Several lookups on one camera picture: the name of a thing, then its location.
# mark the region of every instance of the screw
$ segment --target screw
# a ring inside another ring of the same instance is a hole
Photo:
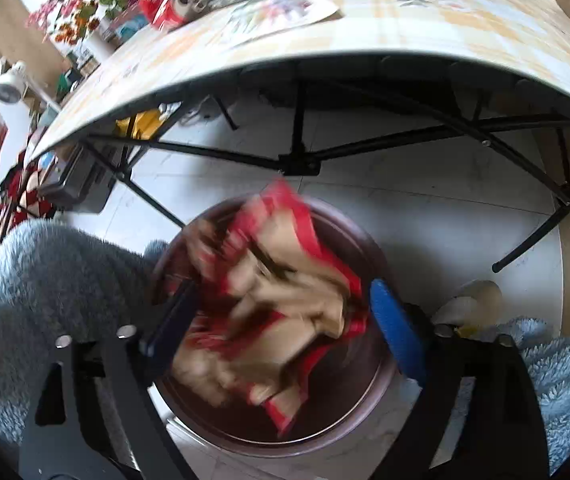
[[[66,348],[72,343],[72,337],[70,335],[62,335],[56,339],[56,348]]]
[[[514,340],[511,338],[511,336],[508,336],[507,334],[500,334],[498,336],[498,344],[509,348],[511,346],[514,346]]]
[[[121,326],[116,335],[119,339],[129,339],[136,333],[136,327],[133,325],[123,325]]]
[[[452,337],[454,335],[454,331],[451,329],[450,326],[447,325],[436,325],[434,327],[434,334],[436,334],[438,337]]]

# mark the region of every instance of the table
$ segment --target table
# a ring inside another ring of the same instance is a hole
[[[140,31],[85,83],[41,139],[33,156],[65,142],[81,141],[100,164],[179,226],[184,225],[130,178],[131,162],[155,148],[231,160],[285,175],[317,175],[322,162],[396,146],[469,136],[508,158],[547,186],[556,212],[527,240],[492,267],[519,257],[570,213],[570,165],[563,128],[570,125],[570,19],[555,0],[331,0],[340,8],[306,27],[266,36],[233,48],[220,41],[234,7],[220,9],[170,34]],[[162,142],[160,137],[190,103],[223,86],[256,88],[294,82],[296,110],[290,153],[267,158],[205,146]],[[478,90],[471,118],[405,91],[407,82],[464,84]],[[310,85],[350,92],[372,104],[412,111],[441,125],[309,152],[302,143]],[[542,113],[481,119],[494,92],[510,92]],[[182,102],[154,138],[112,137],[113,121],[162,103]],[[501,141],[497,132],[555,128],[565,182]],[[94,147],[110,142],[139,147],[114,165]]]

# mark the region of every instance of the blue object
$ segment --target blue object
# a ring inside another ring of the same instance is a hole
[[[425,348],[412,328],[402,304],[380,279],[371,283],[369,303],[401,372],[424,386],[427,378]]]

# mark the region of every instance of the white floor tile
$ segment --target white floor tile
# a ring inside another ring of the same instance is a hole
[[[216,469],[217,460],[199,449],[199,444],[181,438],[177,433],[169,431],[169,434],[180,450],[181,455],[196,473],[198,480],[211,480]]]
[[[214,475],[211,480],[275,480],[274,477],[265,475],[251,476],[247,470],[240,470],[227,465],[224,462],[218,462],[216,464],[216,469],[214,470]]]
[[[534,316],[557,330],[562,313],[558,230],[498,274],[491,265],[515,248],[545,216],[460,200],[308,183],[300,193],[336,206],[385,252],[402,299],[432,312],[465,283],[489,279],[505,297],[505,320]]]
[[[320,114],[313,150],[434,124],[428,118],[396,116],[384,110]],[[529,130],[498,136],[542,166]],[[549,191],[503,156],[469,137],[436,140],[382,152],[327,160],[316,182],[393,189],[459,198],[550,214]]]
[[[206,145],[230,130],[222,118],[203,121],[187,126],[176,124],[160,140],[182,144]],[[206,174],[211,161],[201,156],[149,150],[134,166],[133,174]]]
[[[60,215],[60,221],[98,238],[104,238],[125,191],[125,186],[117,182],[114,184],[105,207],[99,214],[64,212]]]
[[[272,178],[238,179],[221,176],[141,175],[136,183],[185,223],[226,198],[264,189]],[[293,189],[300,178],[290,179]],[[171,241],[180,229],[126,189],[105,238],[132,251],[142,252],[155,239]]]

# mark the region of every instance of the green leaves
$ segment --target green leaves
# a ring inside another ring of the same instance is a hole
[[[96,14],[96,7],[91,5],[82,6],[82,9],[78,12],[78,16],[87,21],[89,21],[94,14]]]

